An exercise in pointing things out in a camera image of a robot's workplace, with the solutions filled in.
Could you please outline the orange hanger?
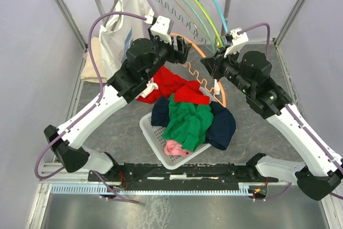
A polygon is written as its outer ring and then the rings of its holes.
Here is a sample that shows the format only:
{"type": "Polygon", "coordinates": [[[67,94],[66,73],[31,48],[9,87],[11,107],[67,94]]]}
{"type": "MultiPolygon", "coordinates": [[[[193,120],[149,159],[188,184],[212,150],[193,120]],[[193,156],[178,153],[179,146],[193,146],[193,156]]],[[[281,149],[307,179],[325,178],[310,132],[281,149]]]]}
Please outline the orange hanger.
{"type": "MultiPolygon", "coordinates": [[[[207,58],[205,53],[195,44],[193,40],[188,39],[184,35],[178,33],[169,33],[170,36],[182,37],[186,43],[189,43],[191,47],[201,56],[200,63],[204,65],[204,60],[207,58]]],[[[186,61],[183,66],[188,70],[188,73],[195,77],[196,81],[200,83],[206,93],[209,93],[222,107],[227,107],[226,91],[222,83],[218,79],[214,79],[213,86],[208,87],[208,80],[201,75],[200,71],[195,69],[191,62],[186,61]]]]}

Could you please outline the red t shirt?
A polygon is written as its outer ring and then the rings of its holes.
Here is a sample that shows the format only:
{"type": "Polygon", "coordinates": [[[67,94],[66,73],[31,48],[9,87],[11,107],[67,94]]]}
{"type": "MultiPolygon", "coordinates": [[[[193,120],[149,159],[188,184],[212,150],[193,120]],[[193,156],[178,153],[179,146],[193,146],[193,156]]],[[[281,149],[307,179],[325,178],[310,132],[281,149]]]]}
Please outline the red t shirt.
{"type": "Polygon", "coordinates": [[[200,90],[198,81],[185,80],[164,66],[157,71],[152,79],[158,88],[152,90],[146,97],[139,96],[138,101],[153,104],[161,97],[169,99],[174,94],[176,102],[189,102],[198,105],[208,105],[210,103],[210,97],[200,90]]]}

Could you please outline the green t shirt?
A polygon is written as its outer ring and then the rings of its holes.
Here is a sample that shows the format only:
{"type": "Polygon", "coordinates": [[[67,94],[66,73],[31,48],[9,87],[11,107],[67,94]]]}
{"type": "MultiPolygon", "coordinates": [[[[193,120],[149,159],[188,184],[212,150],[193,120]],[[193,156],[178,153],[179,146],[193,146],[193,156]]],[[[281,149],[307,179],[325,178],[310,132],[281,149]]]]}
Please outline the green t shirt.
{"type": "Polygon", "coordinates": [[[169,97],[169,123],[162,135],[165,140],[174,140],[182,149],[195,151],[205,142],[206,132],[213,122],[210,97],[204,104],[177,102],[176,94],[169,97]]]}

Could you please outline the navy blue t shirt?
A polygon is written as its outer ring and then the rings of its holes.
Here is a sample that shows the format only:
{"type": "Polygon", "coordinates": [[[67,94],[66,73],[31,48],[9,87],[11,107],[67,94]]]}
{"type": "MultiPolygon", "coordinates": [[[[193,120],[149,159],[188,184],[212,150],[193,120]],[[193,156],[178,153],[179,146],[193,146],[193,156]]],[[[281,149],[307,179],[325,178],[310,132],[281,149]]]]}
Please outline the navy blue t shirt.
{"type": "MultiPolygon", "coordinates": [[[[169,100],[161,97],[154,105],[152,110],[151,125],[167,127],[169,123],[169,100]]],[[[236,121],[232,113],[218,102],[210,102],[213,122],[206,132],[205,142],[219,150],[226,150],[235,131],[236,121]]]]}

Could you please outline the pink t shirt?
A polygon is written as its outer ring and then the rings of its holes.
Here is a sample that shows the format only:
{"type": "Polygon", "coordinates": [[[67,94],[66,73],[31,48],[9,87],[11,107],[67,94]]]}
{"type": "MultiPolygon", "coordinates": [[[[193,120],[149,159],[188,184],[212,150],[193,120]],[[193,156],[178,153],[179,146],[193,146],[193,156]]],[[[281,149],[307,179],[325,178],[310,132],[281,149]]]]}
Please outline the pink t shirt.
{"type": "Polygon", "coordinates": [[[192,154],[191,151],[187,149],[182,149],[182,144],[174,140],[166,141],[164,152],[168,156],[181,156],[181,157],[188,157],[190,154],[192,154]]]}

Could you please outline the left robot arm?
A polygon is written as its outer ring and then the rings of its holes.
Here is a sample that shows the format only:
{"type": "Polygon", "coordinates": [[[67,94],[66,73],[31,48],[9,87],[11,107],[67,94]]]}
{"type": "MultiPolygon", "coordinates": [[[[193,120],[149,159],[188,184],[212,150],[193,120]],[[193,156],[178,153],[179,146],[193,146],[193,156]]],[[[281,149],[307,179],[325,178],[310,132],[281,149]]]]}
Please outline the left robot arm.
{"type": "Polygon", "coordinates": [[[121,68],[97,97],[67,122],[45,128],[44,135],[63,168],[69,173],[84,168],[100,173],[108,181],[116,179],[118,167],[113,158],[84,147],[85,140],[108,117],[139,96],[166,62],[185,63],[190,48],[181,36],[171,43],[158,36],[135,40],[121,68]]]}

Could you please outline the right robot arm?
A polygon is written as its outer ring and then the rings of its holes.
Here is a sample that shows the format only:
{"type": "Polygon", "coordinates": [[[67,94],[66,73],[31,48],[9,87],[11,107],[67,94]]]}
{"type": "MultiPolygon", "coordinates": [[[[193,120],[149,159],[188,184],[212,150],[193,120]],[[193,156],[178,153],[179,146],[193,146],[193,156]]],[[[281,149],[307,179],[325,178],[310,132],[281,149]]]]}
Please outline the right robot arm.
{"type": "Polygon", "coordinates": [[[329,147],[304,119],[288,93],[270,76],[272,64],[259,51],[226,55],[218,51],[201,59],[212,78],[226,78],[245,95],[249,107],[274,126],[301,156],[301,162],[256,154],[246,167],[251,181],[275,178],[295,184],[320,201],[342,182],[342,156],[329,147]]]}

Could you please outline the white t shirt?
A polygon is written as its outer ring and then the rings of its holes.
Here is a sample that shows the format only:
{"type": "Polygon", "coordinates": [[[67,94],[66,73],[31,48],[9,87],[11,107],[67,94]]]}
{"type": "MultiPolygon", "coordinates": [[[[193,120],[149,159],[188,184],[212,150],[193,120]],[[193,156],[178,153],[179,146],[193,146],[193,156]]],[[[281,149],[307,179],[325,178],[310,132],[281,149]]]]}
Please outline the white t shirt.
{"type": "MultiPolygon", "coordinates": [[[[118,0],[115,11],[140,17],[154,16],[147,0],[118,0]]],[[[145,22],[130,16],[116,14],[108,20],[106,26],[100,27],[100,55],[106,79],[110,79],[120,69],[133,41],[145,36],[145,22]]]]}

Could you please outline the grey hanger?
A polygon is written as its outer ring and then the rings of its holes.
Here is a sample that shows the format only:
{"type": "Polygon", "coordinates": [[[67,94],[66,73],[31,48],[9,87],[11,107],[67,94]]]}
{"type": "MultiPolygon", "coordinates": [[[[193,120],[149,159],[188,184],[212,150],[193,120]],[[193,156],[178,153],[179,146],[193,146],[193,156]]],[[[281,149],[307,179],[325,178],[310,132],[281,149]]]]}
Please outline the grey hanger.
{"type": "MultiPolygon", "coordinates": [[[[112,6],[111,6],[111,8],[110,8],[110,10],[109,10],[109,12],[114,12],[115,11],[115,7],[116,7],[116,5],[117,5],[117,3],[118,3],[118,1],[119,0],[113,0],[113,4],[112,4],[112,6]]],[[[111,27],[111,31],[114,31],[115,30],[115,27],[116,27],[116,25],[117,25],[117,21],[115,21],[114,22],[114,24],[112,25],[112,27],[111,27]]]]}

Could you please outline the white plastic basket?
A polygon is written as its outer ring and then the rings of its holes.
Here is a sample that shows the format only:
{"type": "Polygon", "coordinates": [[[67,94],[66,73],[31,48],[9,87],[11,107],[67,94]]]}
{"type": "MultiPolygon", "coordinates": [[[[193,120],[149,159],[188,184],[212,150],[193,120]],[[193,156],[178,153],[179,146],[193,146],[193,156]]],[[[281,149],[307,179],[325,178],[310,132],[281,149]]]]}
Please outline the white plastic basket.
{"type": "Polygon", "coordinates": [[[154,154],[161,161],[162,165],[168,170],[175,170],[182,165],[185,165],[193,158],[206,151],[211,147],[209,143],[203,143],[196,148],[194,152],[191,152],[187,157],[181,155],[167,155],[165,153],[165,147],[167,140],[163,138],[165,127],[152,126],[151,125],[152,112],[143,116],[139,121],[139,126],[142,133],[153,150],[154,154]]]}

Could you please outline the folded beige cloth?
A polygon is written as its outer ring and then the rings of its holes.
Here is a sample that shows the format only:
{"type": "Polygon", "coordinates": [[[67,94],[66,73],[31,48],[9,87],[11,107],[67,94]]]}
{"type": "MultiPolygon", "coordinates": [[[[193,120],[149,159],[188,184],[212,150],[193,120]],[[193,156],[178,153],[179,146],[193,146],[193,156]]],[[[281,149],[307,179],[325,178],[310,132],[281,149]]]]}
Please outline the folded beige cloth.
{"type": "MultiPolygon", "coordinates": [[[[105,71],[103,69],[103,64],[101,60],[100,40],[98,37],[93,37],[91,39],[91,48],[92,48],[93,58],[95,60],[96,67],[101,76],[101,80],[103,83],[106,83],[107,79],[106,79],[105,71]]],[[[86,59],[86,63],[83,68],[83,71],[81,72],[81,76],[80,76],[81,79],[86,82],[98,83],[99,79],[95,72],[89,52],[87,52],[87,56],[85,59],[86,59]]]]}

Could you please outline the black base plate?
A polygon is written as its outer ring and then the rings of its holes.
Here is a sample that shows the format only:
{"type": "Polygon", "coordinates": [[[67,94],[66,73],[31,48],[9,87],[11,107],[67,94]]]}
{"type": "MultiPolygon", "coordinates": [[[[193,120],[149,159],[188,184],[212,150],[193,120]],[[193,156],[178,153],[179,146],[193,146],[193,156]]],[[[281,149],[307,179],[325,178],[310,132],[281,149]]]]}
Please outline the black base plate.
{"type": "Polygon", "coordinates": [[[118,167],[117,175],[103,177],[107,183],[123,183],[130,189],[229,189],[238,183],[276,183],[276,178],[265,178],[255,168],[246,165],[186,164],[168,170],[158,164],[125,163],[118,167]]]}

